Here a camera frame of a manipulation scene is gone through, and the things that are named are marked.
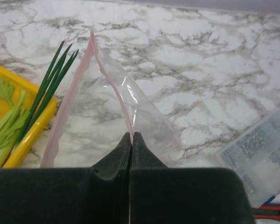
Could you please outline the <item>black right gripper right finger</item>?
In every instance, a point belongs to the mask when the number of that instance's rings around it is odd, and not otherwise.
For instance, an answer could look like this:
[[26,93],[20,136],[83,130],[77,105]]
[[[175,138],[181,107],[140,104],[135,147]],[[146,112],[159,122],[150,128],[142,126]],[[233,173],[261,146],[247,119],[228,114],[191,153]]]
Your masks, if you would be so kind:
[[243,184],[227,168],[168,168],[133,138],[129,171],[132,224],[253,224]]

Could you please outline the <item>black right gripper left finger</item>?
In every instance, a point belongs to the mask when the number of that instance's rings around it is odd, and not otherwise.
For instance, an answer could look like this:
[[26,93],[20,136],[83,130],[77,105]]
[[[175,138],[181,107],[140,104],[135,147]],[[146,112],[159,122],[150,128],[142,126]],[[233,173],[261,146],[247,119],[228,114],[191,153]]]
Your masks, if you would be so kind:
[[128,133],[86,168],[0,169],[0,224],[127,224]]

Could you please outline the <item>clear zip top bag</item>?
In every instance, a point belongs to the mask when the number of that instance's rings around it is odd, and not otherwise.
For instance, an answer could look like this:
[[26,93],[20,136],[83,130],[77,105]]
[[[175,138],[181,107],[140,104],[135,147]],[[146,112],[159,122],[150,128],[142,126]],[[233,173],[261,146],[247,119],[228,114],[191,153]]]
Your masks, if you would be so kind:
[[85,54],[58,109],[41,168],[90,167],[124,135],[140,133],[169,167],[182,155],[179,134],[141,88],[90,34]]

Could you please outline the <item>green toy scallion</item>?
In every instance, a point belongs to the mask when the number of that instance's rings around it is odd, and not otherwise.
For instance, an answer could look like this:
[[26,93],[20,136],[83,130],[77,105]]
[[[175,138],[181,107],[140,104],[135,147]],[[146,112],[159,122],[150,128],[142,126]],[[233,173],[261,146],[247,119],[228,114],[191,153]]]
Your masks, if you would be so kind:
[[64,41],[59,45],[47,71],[36,94],[34,102],[30,108],[29,114],[25,123],[16,139],[15,146],[23,140],[24,136],[31,129],[33,124],[40,117],[44,109],[47,107],[54,93],[56,92],[59,84],[61,83],[64,76],[67,74],[68,70],[72,66],[74,60],[76,59],[79,51],[75,51],[69,58],[67,54],[72,45],[69,45],[67,49],[60,56],[60,52],[63,48]]

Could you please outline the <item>red black utility knife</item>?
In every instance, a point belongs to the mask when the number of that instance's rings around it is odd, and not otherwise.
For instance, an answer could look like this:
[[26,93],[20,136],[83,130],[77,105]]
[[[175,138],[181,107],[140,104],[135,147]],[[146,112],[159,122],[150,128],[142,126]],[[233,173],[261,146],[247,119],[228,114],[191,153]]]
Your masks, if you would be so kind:
[[252,208],[255,219],[271,219],[280,221],[280,204],[266,203],[258,208]]

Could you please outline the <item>clear plastic screw box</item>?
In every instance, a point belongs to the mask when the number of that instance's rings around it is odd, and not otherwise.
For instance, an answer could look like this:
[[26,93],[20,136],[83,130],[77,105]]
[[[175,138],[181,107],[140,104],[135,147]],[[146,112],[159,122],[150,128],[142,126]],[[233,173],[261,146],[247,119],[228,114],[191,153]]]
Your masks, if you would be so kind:
[[221,148],[216,157],[240,177],[253,207],[269,201],[280,190],[280,109]]

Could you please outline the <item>green toy celery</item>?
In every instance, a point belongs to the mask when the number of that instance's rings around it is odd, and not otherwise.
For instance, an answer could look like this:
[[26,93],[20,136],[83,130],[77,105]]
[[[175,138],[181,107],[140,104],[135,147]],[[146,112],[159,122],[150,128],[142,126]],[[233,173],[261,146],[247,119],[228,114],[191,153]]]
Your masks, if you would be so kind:
[[0,168],[10,155],[29,114],[29,110],[23,107],[26,91],[20,89],[16,104],[11,100],[13,93],[14,86],[0,78],[0,99],[5,100],[10,107],[10,110],[0,119]]

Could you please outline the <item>yellow plastic tray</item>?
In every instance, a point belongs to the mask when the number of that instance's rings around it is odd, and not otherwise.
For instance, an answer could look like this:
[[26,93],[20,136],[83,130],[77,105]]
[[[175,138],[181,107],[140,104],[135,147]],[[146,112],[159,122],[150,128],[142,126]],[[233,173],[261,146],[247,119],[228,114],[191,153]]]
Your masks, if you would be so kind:
[[0,168],[18,167],[56,112],[56,100],[0,66]]

